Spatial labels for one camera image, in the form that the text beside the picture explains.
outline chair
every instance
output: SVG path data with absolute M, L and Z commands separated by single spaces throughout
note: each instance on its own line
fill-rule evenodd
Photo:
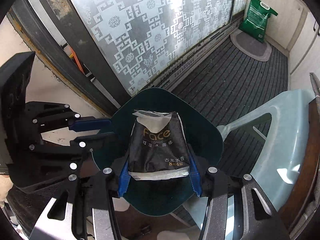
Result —
M 308 104 L 314 97 L 312 90 L 285 91 L 234 122 L 217 127 L 223 140 L 232 130 L 242 128 L 264 143 L 250 174 L 277 211 L 287 201 L 303 164 L 309 131 Z M 270 119 L 265 137 L 254 126 Z M 199 227 L 206 203 L 206 198 L 192 196 L 183 204 Z M 228 204 L 228 213 L 231 209 L 233 205 Z
M 93 152 L 93 158 L 100 169 L 111 167 L 123 158 L 129 146 L 129 139 L 136 116 L 134 110 L 156 112 L 176 111 L 181 117 L 187 143 L 199 157 L 215 166 L 223 151 L 221 134 L 206 118 L 174 94 L 159 88 L 146 89 L 122 106 L 111 118 L 111 125 L 100 132 L 114 131 L 119 143 L 109 143 L 102 150 Z M 190 178 L 183 177 L 159 181 L 136 181 L 130 179 L 124 199 L 138 211 L 152 216 L 169 214 L 194 194 Z

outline gray floor mat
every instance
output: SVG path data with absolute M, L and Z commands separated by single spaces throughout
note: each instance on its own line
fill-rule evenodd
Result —
M 230 38 L 232 43 L 249 57 L 262 62 L 270 59 L 272 48 L 267 41 L 261 43 L 241 30 L 230 34 Z

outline green bag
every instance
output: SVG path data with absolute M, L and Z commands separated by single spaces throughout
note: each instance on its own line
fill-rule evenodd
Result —
M 264 41 L 264 34 L 266 33 L 268 18 L 271 14 L 277 16 L 278 13 L 264 4 L 260 0 L 251 0 L 247 17 L 239 26 L 239 29 L 250 36 L 254 37 L 260 42 Z

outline frosted glass door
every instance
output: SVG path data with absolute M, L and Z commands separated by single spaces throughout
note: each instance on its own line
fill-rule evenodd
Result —
M 230 21 L 232 0 L 71 0 L 133 94 Z

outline balcony floor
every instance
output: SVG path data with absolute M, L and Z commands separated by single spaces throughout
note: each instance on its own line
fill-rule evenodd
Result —
M 288 88 L 288 58 L 272 47 L 270 59 L 260 62 L 226 39 L 173 91 L 213 125 L 226 125 L 263 105 Z M 268 134 L 271 121 L 257 128 Z M 243 130 L 225 140 L 218 167 L 229 175 L 250 173 L 263 144 Z

